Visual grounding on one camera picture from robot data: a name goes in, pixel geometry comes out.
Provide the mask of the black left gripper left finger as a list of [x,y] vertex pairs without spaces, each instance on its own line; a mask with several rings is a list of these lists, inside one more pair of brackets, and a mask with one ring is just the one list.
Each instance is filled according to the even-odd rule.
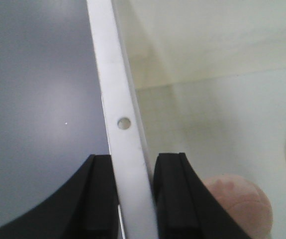
[[116,239],[118,194],[110,155],[90,155],[49,198],[0,227],[0,239]]

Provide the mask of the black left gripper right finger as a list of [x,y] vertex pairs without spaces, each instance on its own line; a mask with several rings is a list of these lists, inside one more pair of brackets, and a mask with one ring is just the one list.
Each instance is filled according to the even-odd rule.
[[160,153],[153,191],[161,239],[248,239],[202,183],[185,153]]

